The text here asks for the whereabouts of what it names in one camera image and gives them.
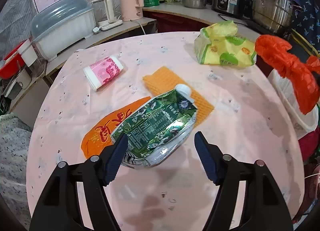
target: red cloth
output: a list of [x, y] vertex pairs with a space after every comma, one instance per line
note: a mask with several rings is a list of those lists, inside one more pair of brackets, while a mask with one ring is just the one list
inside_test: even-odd
[[319, 127], [313, 132], [306, 134], [303, 138], [299, 139], [300, 150], [303, 161], [306, 161], [315, 151], [319, 140]]

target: red plastic bag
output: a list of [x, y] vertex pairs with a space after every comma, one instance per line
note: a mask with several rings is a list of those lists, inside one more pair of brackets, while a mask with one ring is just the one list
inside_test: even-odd
[[275, 68], [282, 78], [288, 78], [293, 86], [300, 111], [309, 113], [320, 97], [319, 86], [311, 74], [320, 74], [320, 61], [310, 56], [306, 64], [297, 56], [288, 53], [292, 45], [286, 40], [272, 35], [261, 35], [255, 43], [255, 51], [262, 59]]

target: plastic jug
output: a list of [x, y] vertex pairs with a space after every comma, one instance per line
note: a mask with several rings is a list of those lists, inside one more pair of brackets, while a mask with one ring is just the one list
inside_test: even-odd
[[143, 17], [143, 0], [120, 0], [120, 3], [123, 21], [137, 20]]

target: pink tablecloth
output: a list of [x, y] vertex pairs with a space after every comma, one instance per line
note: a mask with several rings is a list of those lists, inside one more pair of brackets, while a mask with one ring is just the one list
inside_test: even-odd
[[[215, 110], [162, 164], [140, 171], [120, 167], [105, 191], [121, 229], [202, 230], [218, 187], [207, 179], [194, 148], [197, 131], [239, 161], [264, 160], [291, 216], [295, 215], [304, 194], [303, 163], [284, 106], [257, 66], [235, 69], [198, 64], [193, 51], [198, 34], [126, 38], [74, 53], [68, 59], [44, 100], [30, 141], [27, 194], [31, 214], [57, 163], [83, 162], [80, 144], [84, 135], [108, 113], [150, 95], [142, 77], [165, 65]], [[108, 55], [118, 56], [125, 69], [115, 81], [93, 92], [82, 69]], [[231, 227], [239, 223], [243, 194], [242, 183]], [[79, 198], [84, 223], [92, 227], [81, 185]]]

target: yellow plastic bag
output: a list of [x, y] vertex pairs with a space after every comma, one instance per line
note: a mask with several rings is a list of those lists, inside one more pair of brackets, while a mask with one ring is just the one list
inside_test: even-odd
[[195, 39], [195, 52], [200, 64], [252, 66], [257, 57], [254, 43], [237, 35], [233, 21], [202, 28]]

